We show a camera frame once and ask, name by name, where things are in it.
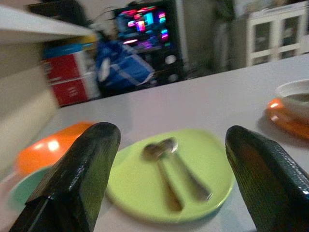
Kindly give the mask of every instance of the spoon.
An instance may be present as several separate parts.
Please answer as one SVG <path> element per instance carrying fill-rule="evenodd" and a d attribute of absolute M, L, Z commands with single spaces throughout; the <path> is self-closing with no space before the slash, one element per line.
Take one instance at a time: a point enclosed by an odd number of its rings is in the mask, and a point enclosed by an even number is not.
<path fill-rule="evenodd" d="M 184 161 L 181 157 L 177 154 L 176 150 L 178 148 L 178 143 L 174 138 L 168 138 L 158 143 L 158 146 L 164 149 L 166 152 L 170 152 L 174 154 L 174 157 L 177 159 L 178 163 L 181 165 L 183 170 L 185 170 L 186 174 L 190 178 L 194 190 L 195 196 L 199 201 L 209 201 L 212 197 L 212 192 L 209 188 L 205 187 L 195 176 L 194 174 L 188 169 Z"/>
<path fill-rule="evenodd" d="M 176 191 L 173 189 L 172 181 L 169 175 L 167 174 L 166 168 L 162 162 L 164 153 L 165 151 L 157 144 L 148 144 L 146 147 L 144 147 L 142 152 L 144 158 L 146 158 L 147 160 L 157 161 L 160 173 L 162 174 L 164 183 L 168 190 L 167 200 L 170 209 L 173 211 L 181 211 L 183 209 L 183 203 L 177 196 Z"/>

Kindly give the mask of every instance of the mint green plate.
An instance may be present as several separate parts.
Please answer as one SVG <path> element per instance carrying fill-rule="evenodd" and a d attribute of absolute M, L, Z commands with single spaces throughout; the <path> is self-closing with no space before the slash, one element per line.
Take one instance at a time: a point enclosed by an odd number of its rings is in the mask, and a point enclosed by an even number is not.
<path fill-rule="evenodd" d="M 182 211 L 171 211 L 166 203 L 166 186 L 156 161 L 143 158 L 143 148 L 175 137 L 178 154 L 202 183 L 211 188 L 208 202 L 197 201 L 184 172 L 171 157 L 163 158 L 173 186 L 184 202 Z M 181 223 L 196 220 L 218 209 L 227 199 L 234 175 L 225 148 L 205 130 L 184 129 L 156 135 L 119 151 L 112 166 L 107 194 L 126 213 L 153 222 Z"/>
<path fill-rule="evenodd" d="M 9 192 L 8 206 L 21 213 L 28 198 L 49 169 L 49 166 L 41 168 L 19 181 Z"/>

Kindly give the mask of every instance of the white table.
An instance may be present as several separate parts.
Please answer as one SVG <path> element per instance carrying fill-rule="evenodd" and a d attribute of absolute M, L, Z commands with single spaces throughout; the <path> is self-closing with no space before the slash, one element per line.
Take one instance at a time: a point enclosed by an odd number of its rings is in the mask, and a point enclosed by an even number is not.
<path fill-rule="evenodd" d="M 77 104 L 59 109 L 37 140 L 84 120 L 117 125 L 120 149 L 182 128 L 209 130 L 224 142 L 226 130 L 241 125 L 280 143 L 309 172 L 309 143 L 283 132 L 264 115 L 277 86 L 306 78 L 309 55 Z M 104 199 L 95 231 L 252 232 L 255 226 L 235 184 L 215 217 L 183 225 L 142 223 Z"/>

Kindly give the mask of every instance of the wall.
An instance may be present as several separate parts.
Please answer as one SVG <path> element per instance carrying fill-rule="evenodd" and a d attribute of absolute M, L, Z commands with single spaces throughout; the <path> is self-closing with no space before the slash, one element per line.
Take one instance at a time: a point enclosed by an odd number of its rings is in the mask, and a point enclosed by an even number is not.
<path fill-rule="evenodd" d="M 0 45 L 0 179 L 57 110 L 41 50 L 40 44 Z"/>
<path fill-rule="evenodd" d="M 213 57 L 215 2 L 212 0 L 183 1 L 188 59 L 198 67 Z"/>
<path fill-rule="evenodd" d="M 86 15 L 89 19 L 95 19 L 104 11 L 113 10 L 116 8 L 126 7 L 132 0 L 78 0 L 84 7 Z M 107 34 L 113 34 L 114 24 L 112 12 L 108 12 L 96 20 L 96 23 L 101 24 L 101 27 Z"/>
<path fill-rule="evenodd" d="M 233 33 L 233 69 L 246 67 L 247 21 L 235 20 L 232 24 Z"/>
<path fill-rule="evenodd" d="M 244 15 L 246 5 L 251 2 L 254 2 L 254 0 L 234 0 L 236 16 L 241 17 Z"/>

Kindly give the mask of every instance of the orange bowl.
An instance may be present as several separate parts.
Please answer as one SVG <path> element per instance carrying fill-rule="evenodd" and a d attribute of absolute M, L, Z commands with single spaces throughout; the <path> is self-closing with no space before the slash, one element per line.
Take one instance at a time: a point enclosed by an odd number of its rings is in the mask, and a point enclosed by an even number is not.
<path fill-rule="evenodd" d="M 309 140 L 309 125 L 287 110 L 281 99 L 275 98 L 268 103 L 266 116 L 283 130 Z"/>
<path fill-rule="evenodd" d="M 22 175 L 28 175 L 38 169 L 53 165 L 93 124 L 92 122 L 74 124 L 25 148 L 17 155 L 15 167 Z"/>

